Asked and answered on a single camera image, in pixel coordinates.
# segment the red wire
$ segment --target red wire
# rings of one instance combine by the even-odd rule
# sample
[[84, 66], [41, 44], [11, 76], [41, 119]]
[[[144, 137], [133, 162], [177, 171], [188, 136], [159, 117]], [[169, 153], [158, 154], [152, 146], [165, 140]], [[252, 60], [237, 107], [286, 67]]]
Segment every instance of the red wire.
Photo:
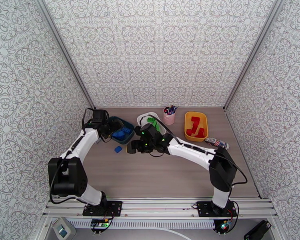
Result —
[[230, 212], [230, 214], [231, 214], [231, 219], [230, 219], [230, 221], [232, 221], [232, 219], [233, 219], [232, 212], [231, 212], [229, 209], [227, 209], [227, 211]]

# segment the pen holder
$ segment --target pen holder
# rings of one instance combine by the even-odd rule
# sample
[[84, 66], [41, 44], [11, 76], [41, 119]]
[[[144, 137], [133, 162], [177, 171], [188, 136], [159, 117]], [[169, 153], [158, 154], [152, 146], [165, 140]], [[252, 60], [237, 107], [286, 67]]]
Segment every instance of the pen holder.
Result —
[[176, 115], [176, 113], [173, 113], [171, 115], [168, 115], [166, 113], [163, 113], [163, 122], [167, 125], [171, 125], [174, 124], [174, 116]]

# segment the yellow bowl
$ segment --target yellow bowl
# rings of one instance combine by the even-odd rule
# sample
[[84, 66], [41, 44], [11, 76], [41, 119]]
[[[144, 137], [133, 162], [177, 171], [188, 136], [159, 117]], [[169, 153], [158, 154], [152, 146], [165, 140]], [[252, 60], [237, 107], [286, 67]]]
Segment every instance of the yellow bowl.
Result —
[[[193, 122], [191, 121], [191, 117], [199, 117], [200, 122], [196, 133], [193, 134], [193, 136], [188, 136], [187, 129], [192, 129], [192, 125], [193, 125]], [[195, 137], [199, 132], [199, 128], [204, 128], [204, 132], [203, 132], [204, 138]], [[208, 122], [207, 122], [206, 115], [201, 112], [187, 112], [186, 115], [184, 116], [184, 136], [186, 137], [187, 140], [196, 141], [196, 142], [204, 141], [204, 139], [208, 137]]]

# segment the patterned wallpaper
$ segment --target patterned wallpaper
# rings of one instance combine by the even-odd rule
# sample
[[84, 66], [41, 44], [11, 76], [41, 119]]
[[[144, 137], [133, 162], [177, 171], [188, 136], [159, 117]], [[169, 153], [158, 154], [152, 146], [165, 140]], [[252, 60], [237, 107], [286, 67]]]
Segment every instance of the patterned wallpaper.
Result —
[[286, 0], [228, 117], [262, 196], [300, 239], [300, 0]]
[[32, 239], [88, 106], [33, 0], [0, 0], [0, 239]]
[[96, 106], [223, 106], [274, 0], [45, 0]]

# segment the gray floor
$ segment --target gray floor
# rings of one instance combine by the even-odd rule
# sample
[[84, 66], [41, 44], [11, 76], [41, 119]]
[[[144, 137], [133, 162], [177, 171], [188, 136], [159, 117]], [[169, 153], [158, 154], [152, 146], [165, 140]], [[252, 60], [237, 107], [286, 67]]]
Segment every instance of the gray floor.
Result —
[[[243, 236], [249, 232], [261, 219], [238, 220], [236, 228], [224, 236], [218, 236], [212, 229], [176, 230], [191, 240], [242, 240]], [[73, 240], [182, 240], [184, 238], [170, 232], [161, 230], [106, 230], [100, 236], [93, 235], [90, 229], [77, 229]], [[50, 230], [46, 240], [58, 240], [54, 231]], [[262, 240], [274, 240], [270, 230], [264, 235]]]
[[[162, 108], [106, 108], [110, 116], [120, 117], [133, 125], [146, 112], [156, 112], [162, 119]], [[185, 140], [184, 115], [188, 111], [203, 112], [207, 116], [209, 136], [230, 144], [232, 159], [248, 177], [247, 184], [235, 186], [232, 197], [257, 197], [258, 193], [246, 162], [234, 138], [222, 108], [179, 108], [175, 123], [168, 125], [176, 136]], [[215, 148], [205, 142], [202, 147]], [[91, 186], [104, 191], [108, 197], [209, 197], [213, 195], [208, 171], [178, 156], [164, 154], [153, 158], [149, 154], [127, 154], [125, 146], [114, 152], [115, 141], [93, 145], [84, 160], [84, 168]], [[237, 172], [234, 182], [242, 181]]]

